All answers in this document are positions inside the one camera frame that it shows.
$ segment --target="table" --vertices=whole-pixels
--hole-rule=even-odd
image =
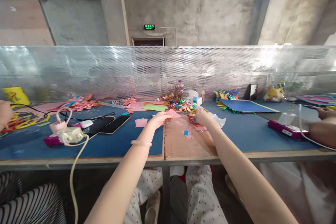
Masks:
[[[288,103],[260,104],[278,109],[281,112],[289,110]],[[202,105],[208,111],[220,118],[227,118],[223,131],[253,162],[281,162],[299,160],[336,159],[336,152],[319,147],[308,141],[296,141],[276,132],[267,126],[267,120],[256,114],[233,114],[216,106],[215,101],[206,100]],[[96,107],[74,117],[92,118],[115,112],[118,117],[124,110],[112,107]],[[135,128],[135,119],[150,119],[156,111],[142,111],[131,114],[132,118],[114,135],[97,135],[89,141],[84,149],[76,168],[116,167],[122,156],[130,148],[130,142],[135,140],[142,128]],[[303,107],[302,117],[312,122],[318,121],[317,112]],[[156,130],[150,156],[146,167],[162,167],[163,171],[163,211],[169,221],[169,167],[185,165],[219,165],[221,164],[214,143],[208,132],[193,133],[193,139],[183,135],[187,119],[182,116],[185,127],[174,122],[165,129]],[[0,139],[0,170],[29,169],[70,169],[79,147],[56,146],[48,148],[43,137],[50,134],[48,125],[21,129]]]

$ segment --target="polka dot pants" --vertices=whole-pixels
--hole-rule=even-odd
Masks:
[[[189,166],[185,175],[188,188],[187,223],[227,224],[212,185],[210,166]],[[141,223],[140,205],[162,186],[161,167],[144,169],[128,206],[125,224]]]

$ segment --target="black smartphone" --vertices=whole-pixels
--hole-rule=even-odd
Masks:
[[[89,137],[92,137],[93,135],[97,134],[106,125],[113,122],[115,119],[116,118],[114,116],[106,116],[106,117],[97,119],[93,121],[93,124],[91,126],[83,130],[83,133],[89,135]]]
[[[250,100],[256,100],[257,99],[257,84],[250,84]]]
[[[99,133],[112,135],[114,132],[117,131],[117,129],[119,129],[130,118],[131,118],[130,115],[129,116],[128,115],[119,116],[113,122],[111,122],[110,124],[108,124],[104,128],[102,128],[99,131]]]

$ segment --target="exit sign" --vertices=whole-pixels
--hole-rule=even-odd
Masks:
[[[144,24],[143,25],[144,30],[155,30],[155,24]]]

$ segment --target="perforated metal panel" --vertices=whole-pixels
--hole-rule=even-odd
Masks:
[[[185,90],[239,89],[293,73],[310,92],[336,92],[336,47],[0,47],[0,87],[22,86],[31,100],[154,99]]]

